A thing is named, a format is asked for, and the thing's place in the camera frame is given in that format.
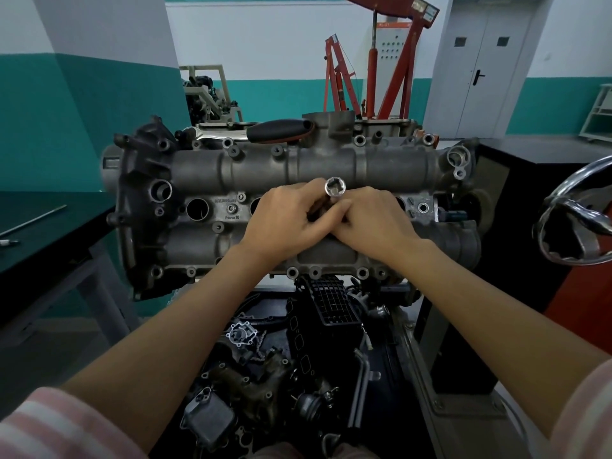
person's left hand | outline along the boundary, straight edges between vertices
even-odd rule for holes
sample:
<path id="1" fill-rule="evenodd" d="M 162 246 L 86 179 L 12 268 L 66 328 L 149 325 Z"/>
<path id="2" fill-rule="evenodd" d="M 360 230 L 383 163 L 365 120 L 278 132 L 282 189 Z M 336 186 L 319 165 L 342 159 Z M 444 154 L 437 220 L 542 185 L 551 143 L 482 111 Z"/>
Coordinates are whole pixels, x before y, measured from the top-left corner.
<path id="1" fill-rule="evenodd" d="M 309 211 L 324 197 L 324 178 L 271 189 L 259 200 L 240 245 L 261 256 L 269 267 L 310 248 L 342 222 L 351 206 L 351 200 L 341 200 L 309 222 Z"/>

pink and white striped shirt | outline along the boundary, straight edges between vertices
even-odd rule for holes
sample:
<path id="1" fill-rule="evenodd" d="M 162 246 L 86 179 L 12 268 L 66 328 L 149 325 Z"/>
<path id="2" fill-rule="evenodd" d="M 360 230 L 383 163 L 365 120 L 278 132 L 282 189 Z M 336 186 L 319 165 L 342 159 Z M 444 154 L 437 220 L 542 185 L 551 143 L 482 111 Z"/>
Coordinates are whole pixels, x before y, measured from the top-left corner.
<path id="1" fill-rule="evenodd" d="M 563 459 L 612 458 L 612 359 L 595 369 L 572 395 L 551 445 Z M 264 456 L 274 455 L 270 451 Z M 0 423 L 0 458 L 142 459 L 146 455 L 84 402 L 55 388 L 39 388 Z"/>

hand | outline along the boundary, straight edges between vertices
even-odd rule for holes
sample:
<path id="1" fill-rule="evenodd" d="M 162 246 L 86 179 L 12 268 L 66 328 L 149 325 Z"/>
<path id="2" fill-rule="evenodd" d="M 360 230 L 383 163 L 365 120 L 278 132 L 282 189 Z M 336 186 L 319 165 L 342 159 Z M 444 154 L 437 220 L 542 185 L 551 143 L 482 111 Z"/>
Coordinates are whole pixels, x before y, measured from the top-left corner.
<path id="1" fill-rule="evenodd" d="M 390 192 L 366 186 L 348 190 L 342 200 L 353 202 L 346 213 L 348 223 L 336 225 L 332 233 L 352 249 L 394 267 L 398 252 L 421 241 Z"/>
<path id="2" fill-rule="evenodd" d="M 270 268 L 310 248 L 342 221 L 352 203 L 341 200 L 309 222 L 309 211 L 325 196 L 324 178 L 271 189 L 259 200 L 240 245 L 260 255 Z"/>

black door handle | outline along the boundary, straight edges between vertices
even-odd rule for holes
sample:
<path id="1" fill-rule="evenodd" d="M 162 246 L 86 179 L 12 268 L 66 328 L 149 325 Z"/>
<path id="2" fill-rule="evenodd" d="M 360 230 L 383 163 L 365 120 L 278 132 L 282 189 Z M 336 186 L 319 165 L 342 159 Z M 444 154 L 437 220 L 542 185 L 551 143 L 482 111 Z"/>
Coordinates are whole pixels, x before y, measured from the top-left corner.
<path id="1" fill-rule="evenodd" d="M 476 85 L 476 84 L 478 84 L 478 78 L 479 78 L 479 77 L 486 77 L 484 74 L 481 74 L 481 73 L 480 73 L 480 69 L 478 69 L 478 70 L 476 71 L 476 77 L 474 77 L 474 83 L 473 83 L 472 85 Z"/>

engine crane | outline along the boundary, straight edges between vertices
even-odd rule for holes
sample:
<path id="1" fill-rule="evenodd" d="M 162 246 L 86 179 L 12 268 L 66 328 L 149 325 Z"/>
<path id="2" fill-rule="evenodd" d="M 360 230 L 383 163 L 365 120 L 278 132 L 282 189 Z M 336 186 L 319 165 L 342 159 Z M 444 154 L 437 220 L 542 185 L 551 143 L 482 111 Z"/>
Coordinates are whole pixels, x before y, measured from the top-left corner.
<path id="1" fill-rule="evenodd" d="M 429 29 L 432 26 L 433 21 L 435 21 L 440 10 L 424 0 L 348 1 L 363 6 L 364 8 L 368 8 L 374 13 L 372 22 L 372 46 L 370 52 L 368 53 L 368 79 L 367 97 L 365 100 L 365 117 L 367 119 L 388 119 L 391 115 L 391 109 L 393 108 L 395 99 L 400 91 L 400 86 L 403 83 L 404 86 L 402 90 L 402 101 L 400 104 L 400 119 L 408 118 L 410 94 L 412 89 L 412 74 L 414 73 L 414 56 L 416 53 L 417 42 L 423 29 Z M 408 37 L 404 43 L 402 52 L 400 53 L 400 57 L 395 66 L 393 76 L 391 77 L 389 87 L 387 88 L 385 96 L 382 100 L 378 115 L 375 115 L 374 102 L 376 98 L 376 65 L 378 60 L 378 50 L 376 49 L 376 24 L 378 14 L 384 14 L 385 16 L 393 16 L 396 18 L 408 18 L 411 19 L 412 23 L 410 25 Z M 336 67 L 333 66 L 333 58 L 331 55 L 332 47 L 334 48 L 334 53 L 339 63 Z M 354 73 L 348 73 L 346 63 L 344 62 L 344 58 L 341 53 L 340 43 L 335 35 L 325 41 L 325 53 L 325 59 L 327 60 L 327 74 L 325 77 L 324 110 L 327 106 L 328 83 L 331 83 L 332 85 L 334 107 L 338 110 L 346 109 L 344 91 L 342 88 L 342 79 L 344 79 L 346 91 L 348 92 L 357 118 L 359 119 L 361 117 L 359 105 L 350 79 Z"/>

